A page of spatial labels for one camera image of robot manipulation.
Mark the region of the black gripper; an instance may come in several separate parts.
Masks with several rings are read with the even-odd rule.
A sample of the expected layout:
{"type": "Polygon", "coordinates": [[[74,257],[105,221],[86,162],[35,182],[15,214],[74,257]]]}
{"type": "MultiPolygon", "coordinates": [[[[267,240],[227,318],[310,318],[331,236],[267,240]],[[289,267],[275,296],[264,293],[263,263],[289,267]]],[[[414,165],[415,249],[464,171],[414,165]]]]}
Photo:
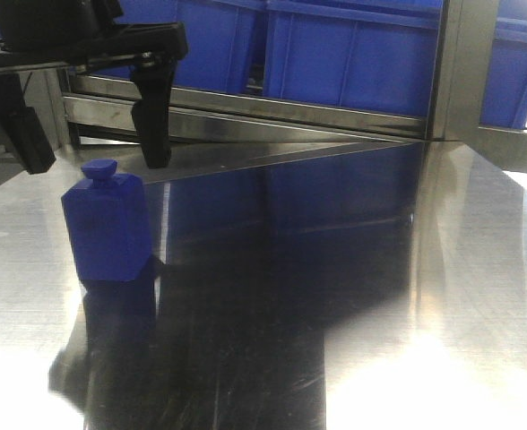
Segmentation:
{"type": "Polygon", "coordinates": [[[130,73],[140,93],[134,129],[146,166],[168,165],[168,106],[175,61],[188,53],[185,27],[116,23],[122,14],[118,1],[0,1],[0,143],[29,174],[48,172],[56,157],[19,75],[4,72],[68,66],[138,66],[130,73]]]}

